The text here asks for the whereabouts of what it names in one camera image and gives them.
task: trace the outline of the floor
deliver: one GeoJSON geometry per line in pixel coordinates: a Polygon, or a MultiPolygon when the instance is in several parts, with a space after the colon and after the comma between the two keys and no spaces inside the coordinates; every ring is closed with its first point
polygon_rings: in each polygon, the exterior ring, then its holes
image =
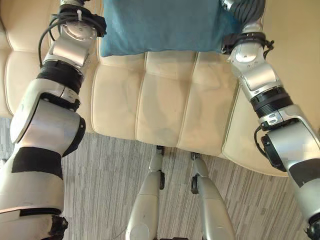
{"type": "MultiPolygon", "coordinates": [[[[13,150],[10,120],[0,119],[0,159],[13,150]]],[[[86,133],[79,149],[62,160],[65,240],[124,240],[135,197],[155,146],[86,133]]],[[[160,193],[159,238],[200,240],[199,202],[190,192],[192,161],[187,151],[167,148],[165,189],[160,193]]],[[[231,161],[203,155],[225,199],[239,240],[306,240],[305,223],[287,178],[272,177],[231,161]]]]}

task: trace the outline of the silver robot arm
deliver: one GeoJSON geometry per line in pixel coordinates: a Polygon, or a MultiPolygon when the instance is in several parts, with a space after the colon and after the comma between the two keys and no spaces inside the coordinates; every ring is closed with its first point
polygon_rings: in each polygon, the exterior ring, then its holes
{"type": "Polygon", "coordinates": [[[85,133],[86,123],[76,113],[78,94],[90,49],[105,32],[104,20],[83,5],[83,0],[61,1],[57,23],[50,26],[61,26],[60,37],[12,119],[14,152],[0,169],[2,239],[60,240],[68,227],[59,216],[64,210],[61,158],[78,148],[85,133]]]}
{"type": "MultiPolygon", "coordinates": [[[[223,2],[225,9],[233,14],[243,3],[264,4],[263,0],[223,2]]],[[[293,104],[275,70],[266,62],[264,47],[268,44],[271,47],[272,42],[264,42],[262,30],[261,18],[246,23],[242,34],[227,41],[234,43],[228,60],[259,118],[259,127],[254,133],[259,151],[273,167],[288,173],[299,208],[309,224],[306,233],[311,239],[320,239],[319,136],[299,106],[293,104]],[[261,138],[264,150],[257,142],[260,129],[267,132],[261,138]]]]}

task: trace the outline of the cream leather sofa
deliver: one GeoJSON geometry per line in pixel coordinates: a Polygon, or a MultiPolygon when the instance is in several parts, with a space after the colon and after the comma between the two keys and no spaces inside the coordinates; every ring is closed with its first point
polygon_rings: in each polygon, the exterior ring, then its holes
{"type": "MultiPolygon", "coordinates": [[[[37,46],[59,0],[1,0],[0,116],[11,117],[39,72],[37,46]]],[[[86,6],[101,13],[102,3],[86,6]]],[[[320,1],[269,0],[267,60],[315,129],[320,127],[320,1]]],[[[43,42],[43,54],[50,40],[43,42]]],[[[257,151],[258,118],[226,57],[192,51],[92,56],[78,112],[88,132],[220,156],[256,172],[285,176],[257,151]]]]}

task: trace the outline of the teal cushion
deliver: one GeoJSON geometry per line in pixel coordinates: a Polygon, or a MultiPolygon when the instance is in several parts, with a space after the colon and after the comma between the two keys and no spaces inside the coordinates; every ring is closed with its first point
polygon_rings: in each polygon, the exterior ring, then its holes
{"type": "Polygon", "coordinates": [[[215,51],[241,25],[220,0],[104,0],[107,34],[101,56],[147,51],[215,51]]]}

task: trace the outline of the black strap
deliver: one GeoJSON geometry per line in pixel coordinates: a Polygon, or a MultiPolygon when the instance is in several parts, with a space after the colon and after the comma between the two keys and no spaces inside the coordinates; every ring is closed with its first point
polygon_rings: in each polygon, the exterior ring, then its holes
{"type": "Polygon", "coordinates": [[[301,188],[306,183],[320,179],[320,158],[298,162],[289,168],[295,183],[301,188]]]}
{"type": "Polygon", "coordinates": [[[268,41],[263,32],[232,33],[223,38],[222,53],[230,55],[237,45],[243,43],[258,43],[263,48],[267,47],[268,50],[263,53],[263,57],[266,59],[268,53],[274,49],[275,41],[268,41]]]}
{"type": "Polygon", "coordinates": [[[43,172],[63,179],[59,153],[38,147],[22,147],[14,157],[12,173],[43,172]]]}

